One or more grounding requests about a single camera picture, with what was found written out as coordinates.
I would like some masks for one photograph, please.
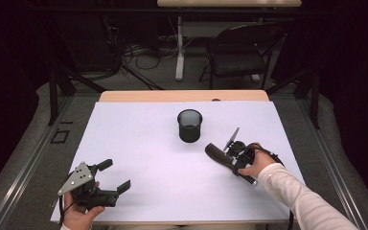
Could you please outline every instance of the dark background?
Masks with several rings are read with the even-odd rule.
[[[66,1],[37,3],[50,5],[62,2]],[[71,5],[80,2],[67,1]],[[138,5],[132,5],[133,1],[115,2],[119,7],[156,8],[155,0],[134,1]],[[303,8],[338,9],[339,14],[336,18],[323,20],[297,19],[272,78],[284,81],[301,69],[312,66],[319,55],[321,93],[333,102],[342,145],[368,187],[368,1],[305,0]],[[36,89],[48,81],[53,70],[42,44],[52,48],[56,61],[70,68],[108,71],[118,66],[118,57],[115,58],[118,53],[106,45],[107,37],[102,33],[104,28],[101,28],[100,17],[86,15],[72,23],[68,21],[77,25],[76,33],[66,31],[67,20],[70,19],[59,17],[57,25],[44,19],[37,21],[22,11],[16,1],[0,1],[0,171],[34,116],[38,104]],[[168,31],[156,16],[130,16],[128,20],[116,23],[124,23],[124,28],[129,28],[125,31],[129,39],[150,47],[157,45],[159,34]],[[78,58],[71,56],[68,52],[70,47],[54,28],[62,30],[67,39],[74,39],[74,45],[86,48],[81,48]],[[82,36],[86,31],[98,36]],[[95,55],[102,57],[90,59]]]

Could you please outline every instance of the chair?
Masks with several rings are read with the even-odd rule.
[[[210,65],[210,89],[213,89],[214,77],[261,74],[264,75],[261,85],[264,89],[273,47],[284,35],[285,31],[274,23],[240,25],[224,30],[206,45],[208,62],[199,81]]]

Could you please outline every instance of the black chair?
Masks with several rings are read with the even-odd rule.
[[[264,75],[261,88],[270,64],[272,50],[285,31],[274,23],[251,24],[232,27],[221,32],[206,46],[208,62],[199,81],[210,65],[210,89],[213,78]]]

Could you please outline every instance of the forearm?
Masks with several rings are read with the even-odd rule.
[[[259,173],[258,181],[269,194],[292,211],[301,229],[357,229],[279,163],[265,167]]]

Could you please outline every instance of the gray carpet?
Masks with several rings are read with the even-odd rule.
[[[162,58],[156,67],[149,70],[138,68],[135,64],[136,57],[128,65],[165,89],[208,89],[208,78],[198,82],[206,61],[202,51],[198,47],[187,49],[183,81],[174,79],[176,62],[174,57]],[[152,67],[157,61],[157,58],[152,56],[142,56],[138,57],[137,63],[142,67]],[[120,71],[111,78],[97,80],[96,83],[110,90],[148,90],[144,84],[124,71]],[[58,229],[55,223],[49,221],[54,209],[54,200],[57,199],[57,191],[64,176],[69,172],[93,105],[99,98],[98,93],[82,83],[75,82],[75,85],[78,89],[75,97],[60,96],[62,112],[54,126],[49,127],[49,131],[47,128],[50,115],[48,86],[44,85],[38,90],[40,105],[34,120],[0,174],[0,229]],[[216,89],[258,87],[259,84],[250,78],[216,80],[215,84]],[[318,140],[306,119],[307,111],[304,109],[306,102],[295,101],[290,94],[292,88],[291,85],[270,96],[270,100],[275,102],[307,185],[346,215],[340,194],[335,189],[324,165]],[[368,191],[340,146],[333,107],[324,97],[320,100],[319,123],[324,141],[331,150],[333,159],[368,229]],[[66,133],[68,133],[66,141],[61,143]],[[48,136],[47,142],[42,143],[41,140],[46,136]],[[39,157],[34,158],[36,152],[40,154]],[[25,167],[32,164],[31,158],[34,158],[35,165],[32,169]],[[19,176],[23,172],[29,172],[30,177]],[[24,187],[14,186],[18,181],[23,182]],[[18,192],[18,195],[13,195],[13,199],[8,196],[11,193],[11,187]],[[5,200],[11,200],[12,205],[3,206]],[[270,224],[269,229],[286,229],[286,225]]]

